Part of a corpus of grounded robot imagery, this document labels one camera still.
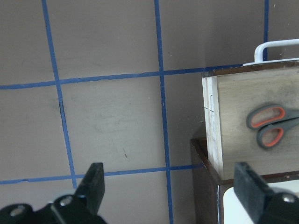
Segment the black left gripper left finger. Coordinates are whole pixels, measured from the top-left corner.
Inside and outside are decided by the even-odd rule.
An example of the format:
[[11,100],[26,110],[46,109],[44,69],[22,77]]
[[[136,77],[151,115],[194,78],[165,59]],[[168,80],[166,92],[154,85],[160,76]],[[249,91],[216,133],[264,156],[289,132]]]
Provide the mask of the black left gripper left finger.
[[90,165],[74,195],[81,200],[92,215],[97,215],[105,193],[102,162]]

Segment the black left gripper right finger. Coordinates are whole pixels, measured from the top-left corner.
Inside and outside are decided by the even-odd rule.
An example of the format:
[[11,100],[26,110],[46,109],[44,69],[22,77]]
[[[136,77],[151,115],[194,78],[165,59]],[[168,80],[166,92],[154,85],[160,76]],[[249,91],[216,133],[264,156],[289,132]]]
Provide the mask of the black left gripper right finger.
[[274,190],[245,162],[235,164],[234,192],[255,224],[275,195]]

